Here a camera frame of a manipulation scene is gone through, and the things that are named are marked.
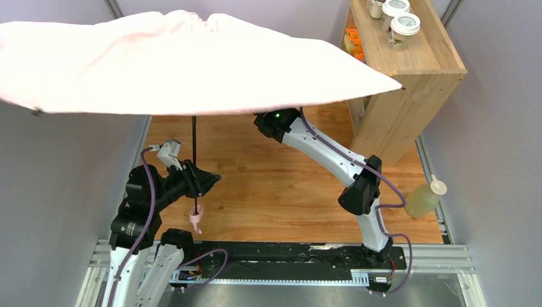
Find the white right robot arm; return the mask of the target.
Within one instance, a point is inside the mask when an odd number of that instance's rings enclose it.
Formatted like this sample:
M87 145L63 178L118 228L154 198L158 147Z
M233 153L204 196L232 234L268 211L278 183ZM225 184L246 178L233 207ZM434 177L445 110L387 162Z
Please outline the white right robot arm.
M344 185L337 201L355 216L367 257L379 262L386 260L393 240L385 234L382 218L376 212L380 204L380 158L375 155L366 158L343 147L317 129L299 109L255 116L254 124L264 136L306 154Z

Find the pink folding umbrella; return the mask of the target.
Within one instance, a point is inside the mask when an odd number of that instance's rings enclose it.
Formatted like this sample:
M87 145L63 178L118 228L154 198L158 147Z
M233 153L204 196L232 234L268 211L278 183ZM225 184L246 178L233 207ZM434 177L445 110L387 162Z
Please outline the pink folding umbrella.
M321 40L225 14L146 12L95 25L1 24L1 215L43 217L118 185L139 115L312 106L400 83Z

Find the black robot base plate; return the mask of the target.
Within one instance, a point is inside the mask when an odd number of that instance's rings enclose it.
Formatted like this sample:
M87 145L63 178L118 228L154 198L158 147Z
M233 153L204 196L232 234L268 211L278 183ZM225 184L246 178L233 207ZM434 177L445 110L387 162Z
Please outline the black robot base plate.
M360 244L201 241L174 272L170 284L186 287L219 283L298 285L350 283L377 292L390 289L394 275L408 267L401 247L391 247L383 262L368 258Z

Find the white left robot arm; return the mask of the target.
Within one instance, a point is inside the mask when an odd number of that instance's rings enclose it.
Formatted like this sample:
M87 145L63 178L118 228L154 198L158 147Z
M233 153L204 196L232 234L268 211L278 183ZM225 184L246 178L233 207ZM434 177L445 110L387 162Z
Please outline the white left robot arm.
M190 160L167 169L162 177L155 166L134 168L126 196L111 224L109 277L103 306L156 306L175 270L194 263L192 232L170 228L160 238L157 254L145 279L143 268L162 224L160 212L179 198L204 196L221 179Z

